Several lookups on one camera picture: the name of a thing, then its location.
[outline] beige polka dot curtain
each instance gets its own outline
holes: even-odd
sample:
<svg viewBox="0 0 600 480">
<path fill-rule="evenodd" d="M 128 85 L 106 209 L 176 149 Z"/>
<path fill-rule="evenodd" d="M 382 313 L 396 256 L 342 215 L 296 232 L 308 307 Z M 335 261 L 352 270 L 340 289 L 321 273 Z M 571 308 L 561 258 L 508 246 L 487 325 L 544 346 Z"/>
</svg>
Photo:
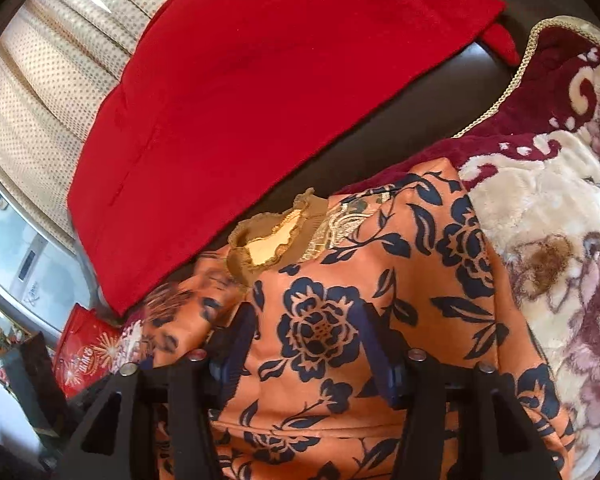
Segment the beige polka dot curtain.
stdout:
<svg viewBox="0 0 600 480">
<path fill-rule="evenodd" d="M 80 150 L 164 1 L 27 0 L 0 37 L 0 182 L 69 248 Z"/>
</svg>

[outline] orange floral fabric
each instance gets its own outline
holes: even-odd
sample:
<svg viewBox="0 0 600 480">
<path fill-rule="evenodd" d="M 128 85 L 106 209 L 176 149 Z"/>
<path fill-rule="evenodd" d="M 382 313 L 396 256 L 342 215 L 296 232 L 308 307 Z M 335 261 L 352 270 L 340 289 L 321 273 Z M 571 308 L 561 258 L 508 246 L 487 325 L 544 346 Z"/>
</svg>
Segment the orange floral fabric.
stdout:
<svg viewBox="0 0 600 480">
<path fill-rule="evenodd" d="M 154 365 L 202 346 L 211 322 L 229 317 L 242 301 L 256 311 L 245 375 L 225 409 L 210 414 L 224 475 L 389 478 L 405 413 L 378 396 L 348 316 L 353 306 L 371 303 L 411 347 L 440 362 L 495 365 L 569 478 L 574 437 L 568 413 L 448 160 L 420 164 L 399 183 L 330 200 L 334 207 L 352 204 L 363 217 L 337 245 L 266 269 L 251 288 L 231 278 L 219 251 L 214 259 L 204 254 L 190 280 L 148 300 L 145 330 Z M 165 310 L 168 316 L 160 314 Z M 452 405 L 446 427 L 441 478 L 458 453 Z M 168 478 L 164 423 L 158 440 L 161 478 Z"/>
</svg>

